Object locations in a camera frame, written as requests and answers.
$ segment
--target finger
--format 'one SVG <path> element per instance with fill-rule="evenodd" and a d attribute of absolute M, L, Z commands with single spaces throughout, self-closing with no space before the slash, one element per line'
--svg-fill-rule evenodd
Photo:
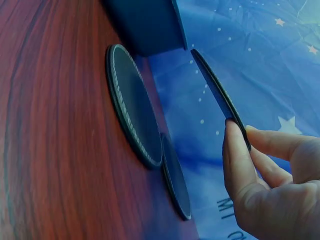
<path fill-rule="evenodd" d="M 247 186 L 257 184 L 257 178 L 244 137 L 237 124 L 231 120 L 226 122 L 226 144 L 228 146 L 228 167 L 232 184 L 231 196 L 232 198 L 241 198 L 242 196 L 238 195 Z"/>
<path fill-rule="evenodd" d="M 263 131 L 246 127 L 250 143 L 260 152 L 289 161 L 297 147 L 312 136 L 288 134 L 279 131 Z"/>
<path fill-rule="evenodd" d="M 227 135 L 226 131 L 224 131 L 224 140 L 222 146 L 222 163 L 223 163 L 223 177 L 224 177 L 224 186 L 231 197 L 231 179 L 230 179 L 230 164 L 229 164 L 229 154 L 228 154 L 228 144 L 227 144 Z"/>
<path fill-rule="evenodd" d="M 290 173 L 279 167 L 270 157 L 254 147 L 252 147 L 250 155 L 254 166 L 271 188 L 276 188 L 293 181 Z"/>

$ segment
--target textured coaster rim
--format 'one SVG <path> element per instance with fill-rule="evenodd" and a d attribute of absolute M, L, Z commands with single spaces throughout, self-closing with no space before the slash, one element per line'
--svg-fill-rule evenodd
<path fill-rule="evenodd" d="M 219 81 L 218 77 L 212 71 L 211 67 L 206 62 L 205 58 L 198 52 L 198 50 L 192 49 L 191 50 L 191 54 L 192 54 L 195 62 L 197 63 L 197 65 L 198 65 L 198 67 L 199 67 L 199 69 L 200 69 L 205 81 L 208 82 L 208 79 L 205 77 L 205 74 L 208 74 L 210 76 L 211 82 L 215 85 L 216 89 L 218 90 L 218 92 L 220 93 L 222 98 L 224 99 L 224 102 L 228 106 L 228 109 L 229 109 L 229 111 L 230 111 L 230 113 L 232 115 L 232 118 L 233 118 L 234 122 L 239 126 L 239 128 L 240 128 L 240 130 L 242 132 L 245 144 L 246 144 L 246 146 L 247 146 L 247 148 L 248 148 L 248 150 L 250 152 L 252 147 L 251 147 L 251 144 L 250 144 L 248 136 L 247 136 L 246 128 L 245 128 L 245 126 L 244 126 L 244 124 L 243 124 L 243 122 L 242 122 L 242 120 L 240 118 L 240 115 L 239 115 L 235 105 L 232 103 L 231 98 L 227 94 L 227 91 L 224 89 L 224 87 L 222 86 L 222 84 Z"/>
<path fill-rule="evenodd" d="M 152 108 L 152 112 L 154 115 L 154 119 L 156 122 L 157 132 L 159 136 L 159 144 L 161 147 L 161 156 L 160 161 L 154 160 L 149 153 L 146 151 L 145 147 L 142 145 L 139 136 L 137 135 L 137 132 L 131 122 L 131 118 L 129 116 L 129 113 L 127 112 L 126 104 L 123 101 L 122 93 L 119 87 L 118 83 L 118 77 L 117 77 L 117 70 L 115 66 L 115 50 L 121 49 L 125 52 L 125 54 L 129 57 L 131 60 L 134 68 L 136 69 L 139 78 L 143 84 L 144 90 L 147 94 L 150 106 Z M 129 52 L 123 47 L 121 44 L 115 44 L 111 45 L 106 49 L 105 52 L 105 72 L 107 77 L 107 84 L 108 89 L 110 92 L 110 98 L 112 99 L 112 104 L 114 106 L 114 110 L 116 112 L 117 118 L 120 121 L 120 125 L 122 130 L 124 131 L 124 135 L 129 141 L 131 147 L 135 151 L 135 153 L 138 155 L 139 160 L 149 169 L 158 169 L 161 167 L 163 162 L 163 149 L 162 149 L 162 142 L 161 142 L 161 135 L 159 130 L 159 124 L 156 118 L 154 107 L 151 103 L 149 93 L 146 89 L 145 83 L 143 81 L 143 78 L 141 76 L 141 73 L 133 60 L 133 58 L 130 56 Z"/>
<path fill-rule="evenodd" d="M 173 148 L 172 143 L 169 140 L 169 138 L 167 137 L 167 135 L 164 134 L 164 133 L 161 133 L 162 148 L 164 148 L 164 139 L 166 139 L 170 143 L 171 148 Z M 176 191 L 175 191 L 172 179 L 171 179 L 170 171 L 169 171 L 169 168 L 168 168 L 165 150 L 163 149 L 162 152 L 163 152 L 163 154 L 162 154 L 163 155 L 163 164 L 162 164 L 163 165 L 163 173 L 164 173 L 164 178 L 165 178 L 166 183 L 167 183 L 167 188 L 168 188 L 169 193 L 170 193 L 170 198 L 171 198 L 171 200 L 172 200 L 172 202 L 173 202 L 173 204 L 175 206 L 175 210 L 178 212 L 180 217 L 182 217 L 182 219 L 185 220 L 185 221 L 186 220 L 190 220 L 192 218 L 190 197 L 189 197 L 189 192 L 188 192 L 185 176 L 184 176 L 184 173 L 182 171 L 182 168 L 181 168 L 181 165 L 180 165 L 180 162 L 179 162 L 179 158 L 178 158 L 178 156 L 176 154 L 176 151 L 174 151 L 177 163 L 179 165 L 179 169 L 180 169 L 180 171 L 182 173 L 182 176 L 183 176 L 185 191 L 187 192 L 187 196 L 188 196 L 188 202 L 189 202 L 189 207 L 190 207 L 189 208 L 189 212 L 190 212 L 189 214 L 186 213 L 186 211 L 182 208 L 182 206 L 181 206 L 181 204 L 180 204 L 180 202 L 178 200 L 178 197 L 177 197 L 177 194 L 176 194 Z"/>

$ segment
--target black round coaster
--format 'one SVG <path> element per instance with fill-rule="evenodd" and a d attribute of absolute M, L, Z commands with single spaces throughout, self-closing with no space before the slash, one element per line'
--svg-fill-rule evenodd
<path fill-rule="evenodd" d="M 105 70 L 114 109 L 127 140 L 145 166 L 159 168 L 159 127 L 136 63 L 122 45 L 112 45 L 106 50 Z"/>
<path fill-rule="evenodd" d="M 191 206 L 184 174 L 176 151 L 165 134 L 161 134 L 163 171 L 176 211 L 184 220 L 191 219 Z"/>

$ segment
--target coaster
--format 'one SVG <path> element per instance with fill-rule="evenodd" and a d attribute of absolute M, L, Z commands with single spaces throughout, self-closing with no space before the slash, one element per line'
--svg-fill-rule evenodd
<path fill-rule="evenodd" d="M 191 54 L 198 65 L 206 83 L 208 84 L 215 100 L 217 101 L 219 107 L 221 108 L 226 119 L 231 118 L 240 128 L 245 144 L 249 151 L 251 151 L 251 144 L 247 137 L 247 132 L 241 118 L 233 105 L 229 95 L 223 88 L 218 77 L 214 74 L 204 57 L 196 50 L 192 49 Z"/>
<path fill-rule="evenodd" d="M 106 50 L 105 71 L 110 97 L 123 132 L 148 168 L 162 164 L 159 127 L 136 63 L 120 44 Z"/>
<path fill-rule="evenodd" d="M 163 172 L 176 211 L 183 220 L 191 219 L 188 189 L 176 151 L 165 134 L 161 134 Z"/>

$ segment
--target red-brown wooden surface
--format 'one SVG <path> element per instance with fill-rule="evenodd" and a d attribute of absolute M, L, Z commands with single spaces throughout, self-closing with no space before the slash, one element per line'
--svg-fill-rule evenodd
<path fill-rule="evenodd" d="M 98 0 L 0 0 L 1 240 L 198 239 L 122 133 L 104 60 L 119 42 Z"/>

